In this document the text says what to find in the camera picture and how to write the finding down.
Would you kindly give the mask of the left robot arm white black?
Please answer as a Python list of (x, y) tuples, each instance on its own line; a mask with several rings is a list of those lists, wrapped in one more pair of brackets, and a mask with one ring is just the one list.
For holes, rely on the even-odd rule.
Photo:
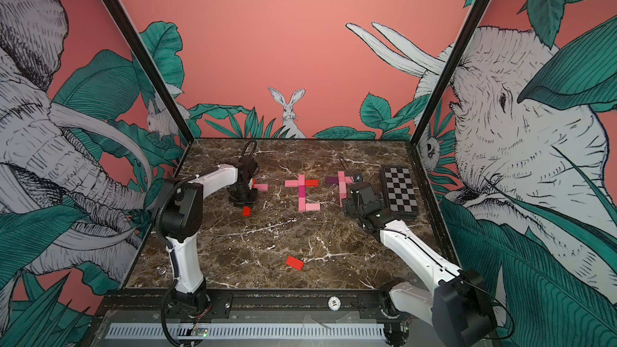
[(174, 274), (170, 289), (172, 303), (196, 315), (209, 308), (210, 298), (199, 266), (196, 239), (203, 221), (203, 201), (225, 189), (234, 206), (251, 207), (257, 201), (258, 190), (253, 186), (253, 178), (258, 170), (254, 157), (244, 154), (237, 162), (217, 165), (206, 173), (164, 182), (155, 205), (154, 223)]

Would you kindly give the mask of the dark purple block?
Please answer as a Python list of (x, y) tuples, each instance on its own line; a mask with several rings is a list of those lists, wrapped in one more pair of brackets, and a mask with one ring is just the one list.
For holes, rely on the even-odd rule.
[(338, 177), (326, 177), (325, 183), (330, 186), (337, 185)]

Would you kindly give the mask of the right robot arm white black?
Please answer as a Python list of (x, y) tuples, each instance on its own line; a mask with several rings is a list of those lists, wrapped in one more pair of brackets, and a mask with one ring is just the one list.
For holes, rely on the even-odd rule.
[(426, 286), (402, 281), (386, 290), (387, 308), (431, 325), (446, 346), (471, 346), (497, 328), (493, 297), (484, 278), (464, 271), (432, 250), (408, 225), (394, 218), (367, 182), (349, 186), (345, 215), (394, 252)]

